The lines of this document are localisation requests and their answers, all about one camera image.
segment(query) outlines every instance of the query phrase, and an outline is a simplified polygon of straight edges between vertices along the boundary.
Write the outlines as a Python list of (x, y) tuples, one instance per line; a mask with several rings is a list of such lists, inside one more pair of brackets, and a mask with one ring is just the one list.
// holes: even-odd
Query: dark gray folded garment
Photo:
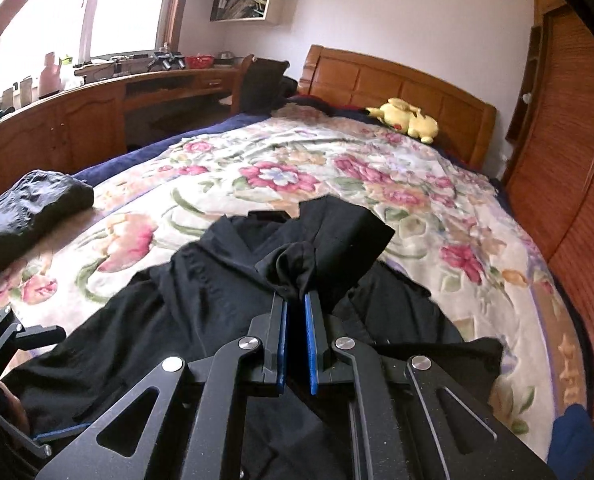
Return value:
[(92, 205), (93, 189), (70, 175), (24, 175), (0, 195), (0, 272), (59, 222)]

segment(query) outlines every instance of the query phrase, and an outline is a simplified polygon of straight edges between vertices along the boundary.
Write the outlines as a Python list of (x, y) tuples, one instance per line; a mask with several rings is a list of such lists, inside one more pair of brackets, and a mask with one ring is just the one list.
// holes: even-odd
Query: pink bottle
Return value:
[(59, 65), (55, 64), (55, 52), (49, 52), (44, 56), (44, 69), (39, 75), (39, 87), (37, 88), (39, 98), (56, 94), (62, 89), (60, 73), (62, 71), (62, 60)]

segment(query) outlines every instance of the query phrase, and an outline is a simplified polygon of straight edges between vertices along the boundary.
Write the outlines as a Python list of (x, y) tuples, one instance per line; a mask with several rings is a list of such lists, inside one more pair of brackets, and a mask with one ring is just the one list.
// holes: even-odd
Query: wooden wardrobe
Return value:
[(535, 0), (535, 26), (532, 101), (504, 180), (594, 349), (594, 38), (564, 0)]

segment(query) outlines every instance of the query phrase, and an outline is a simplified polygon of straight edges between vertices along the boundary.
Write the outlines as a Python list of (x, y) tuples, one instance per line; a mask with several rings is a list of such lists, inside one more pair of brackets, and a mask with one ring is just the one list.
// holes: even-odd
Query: red bowl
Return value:
[(213, 66), (213, 61), (215, 61), (213, 56), (186, 56), (188, 68), (210, 68)]

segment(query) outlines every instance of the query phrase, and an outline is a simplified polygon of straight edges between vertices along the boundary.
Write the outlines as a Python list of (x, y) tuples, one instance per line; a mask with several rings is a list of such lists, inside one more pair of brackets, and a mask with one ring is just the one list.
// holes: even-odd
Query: floral blanket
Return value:
[(395, 229), (381, 258), (427, 287), (464, 339), (504, 344), (490, 404), (545, 458), (554, 419), (586, 405), (579, 343), (546, 264), (485, 177), (381, 126), (290, 104), (260, 123), (184, 139), (97, 186), (93, 209), (2, 273), (0, 308), (10, 303), (27, 326), (70, 333), (136, 271), (166, 262), (219, 216), (261, 208), (295, 216), (299, 202), (323, 194)]

